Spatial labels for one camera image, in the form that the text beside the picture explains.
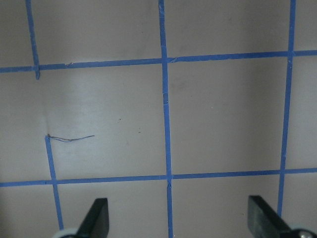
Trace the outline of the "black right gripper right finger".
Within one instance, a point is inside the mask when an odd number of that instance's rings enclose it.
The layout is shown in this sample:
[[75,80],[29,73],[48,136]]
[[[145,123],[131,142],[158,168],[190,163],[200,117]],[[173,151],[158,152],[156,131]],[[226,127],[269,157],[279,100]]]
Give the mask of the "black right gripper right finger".
[[293,231],[259,195],[248,197],[248,229],[254,238],[296,238]]

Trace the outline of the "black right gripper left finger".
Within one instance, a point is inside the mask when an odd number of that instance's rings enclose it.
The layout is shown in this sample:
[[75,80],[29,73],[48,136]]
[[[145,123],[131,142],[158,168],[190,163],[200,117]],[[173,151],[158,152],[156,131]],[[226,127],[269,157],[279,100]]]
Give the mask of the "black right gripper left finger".
[[77,238],[106,238],[109,233],[107,198],[97,198],[76,232]]

